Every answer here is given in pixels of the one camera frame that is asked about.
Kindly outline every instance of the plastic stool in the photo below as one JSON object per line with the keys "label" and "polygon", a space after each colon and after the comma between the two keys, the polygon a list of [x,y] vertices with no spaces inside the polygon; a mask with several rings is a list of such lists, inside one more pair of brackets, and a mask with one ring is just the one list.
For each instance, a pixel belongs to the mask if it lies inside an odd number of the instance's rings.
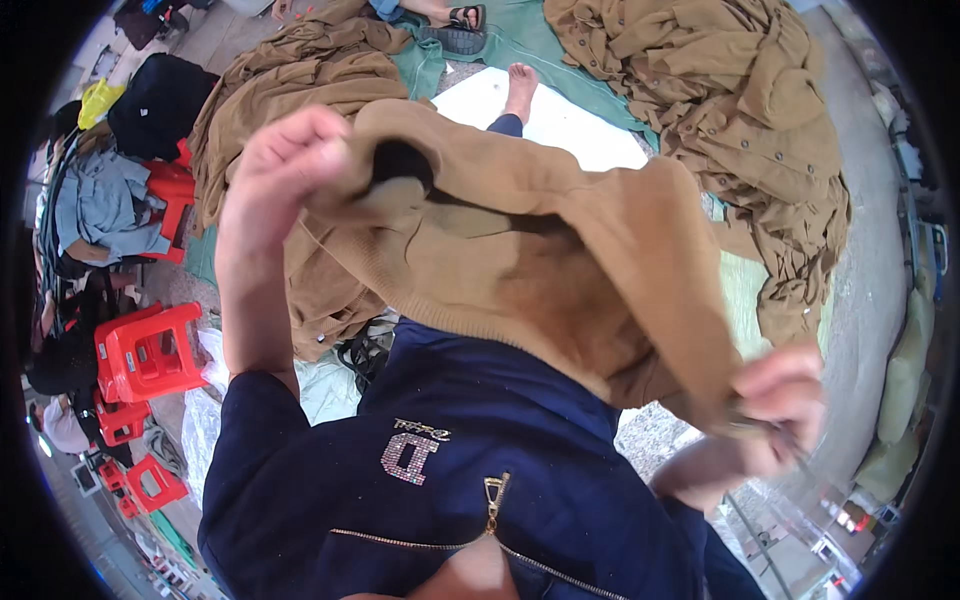
{"label": "plastic stool", "polygon": [[[199,319],[202,314],[199,302],[189,302],[121,325],[110,332],[107,360],[121,400],[145,402],[164,394],[186,392],[206,385],[194,362],[186,332],[186,324]],[[173,331],[177,353],[162,354],[159,334],[170,330]]]}
{"label": "plastic stool", "polygon": [[186,169],[176,164],[149,161],[144,162],[143,166],[151,171],[151,175],[147,178],[147,191],[167,203],[163,212],[160,235],[170,240],[170,249],[166,254],[144,252],[140,255],[180,264],[183,262],[185,250],[176,248],[174,242],[183,213],[188,206],[194,204],[193,189],[196,182]]}
{"label": "plastic stool", "polygon": [[114,490],[123,488],[123,473],[117,468],[116,463],[106,461],[98,470],[100,471],[100,476],[104,478],[104,483],[107,485],[108,490],[113,492]]}
{"label": "plastic stool", "polygon": [[[143,489],[143,482],[140,478],[149,471],[160,486],[160,493],[157,495],[148,495]],[[143,510],[152,513],[156,509],[163,508],[174,500],[180,500],[187,495],[186,486],[179,478],[163,468],[160,462],[153,454],[148,454],[142,461],[133,465],[133,468],[127,471],[127,488],[136,497]]]}
{"label": "plastic stool", "polygon": [[109,360],[107,360],[107,336],[120,325],[153,317],[161,312],[163,312],[163,306],[157,302],[149,308],[99,324],[93,332],[93,342],[97,346],[97,383],[100,385],[100,394],[103,396],[104,402],[120,401],[120,395],[117,393],[116,386],[113,385],[113,370],[110,368]]}
{"label": "plastic stool", "polygon": [[97,390],[93,391],[93,402],[107,445],[120,445],[143,435],[143,420],[150,416],[150,404],[105,404]]}
{"label": "plastic stool", "polygon": [[128,495],[120,498],[120,501],[117,502],[117,508],[123,513],[124,518],[134,518],[140,514],[140,509],[136,508],[136,504],[130,500]]}

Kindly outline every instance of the brown garment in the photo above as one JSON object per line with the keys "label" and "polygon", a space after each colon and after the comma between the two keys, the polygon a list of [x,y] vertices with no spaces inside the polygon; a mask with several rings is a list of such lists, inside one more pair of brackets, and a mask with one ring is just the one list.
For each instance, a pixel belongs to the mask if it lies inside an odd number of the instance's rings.
{"label": "brown garment", "polygon": [[740,357],[680,162],[584,172],[566,151],[398,100],[366,105],[354,127],[355,171],[301,224],[378,296],[523,348],[614,406],[663,399],[701,429],[726,422]]}
{"label": "brown garment", "polygon": [[820,44],[781,0],[545,0],[567,55],[630,99],[702,189],[737,207],[721,245],[760,258],[760,331],[815,339],[849,195],[816,86]]}
{"label": "brown garment", "polygon": [[[364,12],[369,12],[364,0],[342,0],[307,14],[227,69],[187,140],[197,181],[195,234],[219,219],[237,159],[256,130],[307,105],[327,105],[352,119],[372,100],[407,98],[384,52],[399,52],[410,34],[357,16]],[[318,360],[386,308],[304,229],[295,228],[285,250],[287,306],[299,359]]]}

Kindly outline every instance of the black sandal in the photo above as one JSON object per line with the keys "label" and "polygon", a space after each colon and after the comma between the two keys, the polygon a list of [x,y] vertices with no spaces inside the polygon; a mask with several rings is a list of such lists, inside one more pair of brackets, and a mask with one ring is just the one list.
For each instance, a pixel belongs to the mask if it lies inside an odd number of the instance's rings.
{"label": "black sandal", "polygon": [[[457,12],[463,11],[464,18],[457,17]],[[471,27],[467,16],[469,11],[475,11],[477,26]],[[424,27],[423,37],[438,39],[446,52],[462,56],[477,54],[487,44],[487,38],[481,33],[487,24],[487,6],[477,4],[468,7],[459,7],[450,11],[450,24],[446,27]]]}
{"label": "black sandal", "polygon": [[[461,20],[457,16],[457,12],[463,11],[464,18]],[[468,12],[474,11],[476,13],[477,26],[471,27],[469,21]],[[475,4],[469,7],[457,7],[450,11],[450,26],[457,27],[459,29],[466,29],[469,32],[482,32],[484,25],[487,24],[487,5],[485,4]]]}
{"label": "black sandal", "polygon": [[446,52],[465,57],[477,54],[487,44],[487,37],[483,34],[452,25],[424,27],[421,31],[424,39],[438,39]]}

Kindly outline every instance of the jeans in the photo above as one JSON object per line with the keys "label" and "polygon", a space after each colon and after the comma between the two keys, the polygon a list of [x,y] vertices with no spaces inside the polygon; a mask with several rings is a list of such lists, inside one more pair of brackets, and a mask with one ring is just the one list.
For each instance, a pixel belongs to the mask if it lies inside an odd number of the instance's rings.
{"label": "jeans", "polygon": [[370,5],[376,15],[388,23],[396,21],[403,14],[399,0],[370,0]]}
{"label": "jeans", "polygon": [[523,137],[523,123],[520,121],[520,117],[508,112],[498,116],[496,121],[493,121],[487,127],[487,131],[503,133],[512,137]]}

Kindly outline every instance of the sack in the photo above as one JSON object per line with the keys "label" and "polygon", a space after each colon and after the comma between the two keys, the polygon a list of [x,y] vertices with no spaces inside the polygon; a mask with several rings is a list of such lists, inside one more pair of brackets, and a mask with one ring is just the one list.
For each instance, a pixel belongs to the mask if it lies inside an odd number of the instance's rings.
{"label": "sack", "polygon": [[124,89],[126,88],[123,85],[107,85],[107,80],[103,77],[88,87],[81,99],[80,118],[77,119],[80,129],[88,130],[96,125],[123,94]]}

